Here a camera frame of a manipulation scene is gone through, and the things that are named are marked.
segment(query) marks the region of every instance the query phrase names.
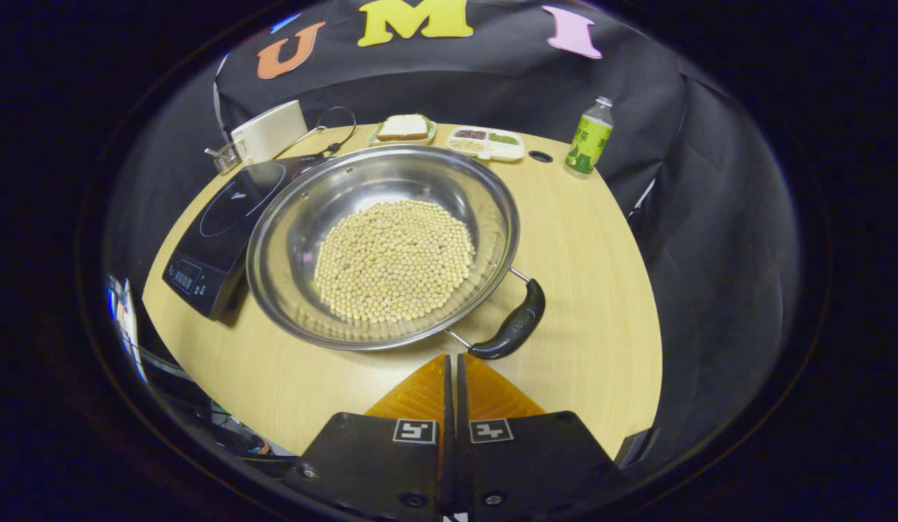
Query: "green bottle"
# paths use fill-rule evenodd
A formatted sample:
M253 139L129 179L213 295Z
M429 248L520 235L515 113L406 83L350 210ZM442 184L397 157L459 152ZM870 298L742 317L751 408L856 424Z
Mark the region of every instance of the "green bottle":
M565 166L572 171L581 175L590 175L594 171L594 165L600 159L610 133L613 132L610 107L613 107L613 102L600 96L597 103L581 115L578 130L571 140L571 150L565 158Z

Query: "pink letter i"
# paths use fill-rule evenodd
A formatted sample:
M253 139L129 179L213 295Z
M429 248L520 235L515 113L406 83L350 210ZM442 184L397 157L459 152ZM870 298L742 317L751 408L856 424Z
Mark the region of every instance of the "pink letter i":
M550 46L594 59L604 57L591 42L588 26L595 25L593 20L558 7L542 6L542 9L555 18L555 36L548 39Z

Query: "black cable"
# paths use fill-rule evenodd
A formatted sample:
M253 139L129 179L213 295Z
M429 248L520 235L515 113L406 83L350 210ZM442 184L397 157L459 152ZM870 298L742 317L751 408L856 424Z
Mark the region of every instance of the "black cable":
M323 122L323 116L328 115L329 112L332 112L332 110L335 110L335 109L345 110L345 112L349 113L349 116L352 116L352 132L350 132L349 135L346 136L346 139L343 139L339 143L333 143L330 146L327 146L327 148L324 149L323 151L321 151L320 154L323 154L324 152L329 152L330 156L332 156L333 154L336 154L336 152L339 152L339 149L342 149L342 146L347 141L349 141L349 139L352 138L352 136L355 136L355 131L358 130L359 123L355 119L355 112L352 112L351 109L349 109L347 107L343 107L341 105L336 105L335 107L330 107L329 109L324 110L323 114L320 115L320 118L317 118L317 128L323 127L323 125L321 125L321 123Z

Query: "bottle label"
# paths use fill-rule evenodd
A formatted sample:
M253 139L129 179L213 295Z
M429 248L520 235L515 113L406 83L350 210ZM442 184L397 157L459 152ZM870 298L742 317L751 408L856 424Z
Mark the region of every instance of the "bottle label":
M611 132L613 125L587 115L581 116L578 130L571 140L571 151L568 152L568 158L565 158L565 165L581 174L591 174L594 165L600 159L600 154L607 146Z

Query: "digital display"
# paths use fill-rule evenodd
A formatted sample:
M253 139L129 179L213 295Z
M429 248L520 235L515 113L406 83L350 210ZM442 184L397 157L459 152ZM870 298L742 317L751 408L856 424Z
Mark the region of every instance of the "digital display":
M182 260L177 261L174 264L174 267L175 271L171 274L171 281L174 281L177 285L183 288L184 291L187 291L187 293L190 294L191 285L194 284L198 274L201 273L200 268Z

